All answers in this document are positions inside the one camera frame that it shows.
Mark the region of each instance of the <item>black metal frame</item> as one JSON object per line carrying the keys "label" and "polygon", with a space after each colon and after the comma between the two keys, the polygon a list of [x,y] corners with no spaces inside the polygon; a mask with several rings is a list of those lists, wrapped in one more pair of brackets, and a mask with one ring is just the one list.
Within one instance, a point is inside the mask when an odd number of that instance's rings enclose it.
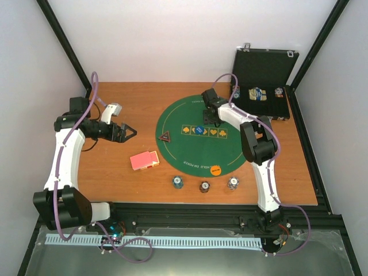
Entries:
{"label": "black metal frame", "polygon": [[[64,48],[70,62],[74,66],[76,73],[85,86],[86,97],[89,98],[91,93],[91,84],[89,83],[81,64],[78,62],[78,59],[48,1],[37,0],[37,2],[46,16],[51,28],[55,32],[55,35],[59,39],[59,42]],[[313,229],[339,230],[354,274],[362,275],[342,216],[332,214],[311,143],[300,113],[298,101],[295,96],[297,86],[301,82],[309,66],[312,64],[318,51],[322,47],[348,2],[349,0],[336,1],[334,8],[322,27],[317,39],[313,43],[291,86],[287,88],[287,96],[318,201],[317,206],[304,206],[304,209],[310,218],[311,226]],[[266,234],[257,232],[257,230],[254,229],[249,230],[247,227],[242,227],[241,222],[254,217],[254,213],[256,211],[257,206],[255,205],[114,204],[114,212],[117,219],[125,221],[126,230],[128,232],[134,232],[138,235],[141,234],[142,230],[147,230],[152,227],[173,227],[218,228],[232,230],[236,233],[251,233],[257,237],[275,236],[274,233]],[[304,216],[298,210],[285,210],[285,217],[294,229],[305,229],[307,226]],[[40,225],[41,222],[38,221],[18,275],[25,275]]]}

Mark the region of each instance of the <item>transparent plastic sheet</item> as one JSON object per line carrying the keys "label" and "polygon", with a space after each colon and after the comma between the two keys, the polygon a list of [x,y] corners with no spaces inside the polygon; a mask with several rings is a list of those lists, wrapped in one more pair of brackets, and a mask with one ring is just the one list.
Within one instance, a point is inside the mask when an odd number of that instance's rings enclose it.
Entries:
{"label": "transparent plastic sheet", "polygon": [[[128,263],[114,253],[101,255],[97,246],[45,245],[47,233],[55,232],[45,227],[40,229],[26,275],[353,275],[340,234],[331,230],[312,231],[310,243],[300,252],[287,257],[265,258],[261,252],[249,250],[157,249],[152,258],[143,264]],[[239,237],[239,234],[225,230],[171,228],[151,228],[142,236],[146,235]],[[295,230],[291,237],[280,252],[300,246],[306,233]],[[148,254],[145,248],[126,248],[122,252],[137,259],[143,259]]]}

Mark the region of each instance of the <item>poker table felt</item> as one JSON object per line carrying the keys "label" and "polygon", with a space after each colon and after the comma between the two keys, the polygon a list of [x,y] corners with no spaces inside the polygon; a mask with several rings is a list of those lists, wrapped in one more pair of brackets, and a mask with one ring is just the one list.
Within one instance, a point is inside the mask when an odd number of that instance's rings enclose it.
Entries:
{"label": "poker table felt", "polygon": [[[218,128],[204,125],[204,109],[200,95],[172,103],[158,119],[158,149],[169,164],[185,174],[207,178],[229,174],[246,161],[240,132],[228,123]],[[196,134],[197,126],[204,127],[203,134]],[[159,140],[167,131],[170,142]]]}

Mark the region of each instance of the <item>open case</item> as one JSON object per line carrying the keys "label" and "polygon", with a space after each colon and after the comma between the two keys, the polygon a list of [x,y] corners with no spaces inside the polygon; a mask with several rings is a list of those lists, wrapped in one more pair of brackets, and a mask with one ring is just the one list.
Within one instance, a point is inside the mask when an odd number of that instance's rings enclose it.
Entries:
{"label": "open case", "polygon": [[[251,49],[246,43],[236,50],[232,72],[239,84],[233,103],[242,110],[275,120],[290,118],[286,82],[299,53],[292,50]],[[235,79],[231,79],[231,92]]]}

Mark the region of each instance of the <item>blue poker chip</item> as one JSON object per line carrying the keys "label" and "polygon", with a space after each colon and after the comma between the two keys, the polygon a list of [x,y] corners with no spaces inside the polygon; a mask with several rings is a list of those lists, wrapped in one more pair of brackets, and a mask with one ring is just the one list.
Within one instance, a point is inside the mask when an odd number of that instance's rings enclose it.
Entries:
{"label": "blue poker chip", "polygon": [[200,135],[201,135],[201,134],[203,134],[204,132],[205,132],[205,128],[204,128],[204,127],[202,127],[202,126],[200,126],[200,125],[199,125],[199,126],[197,126],[197,127],[196,127],[196,129],[195,129],[195,133],[196,133],[196,134],[200,134]]}

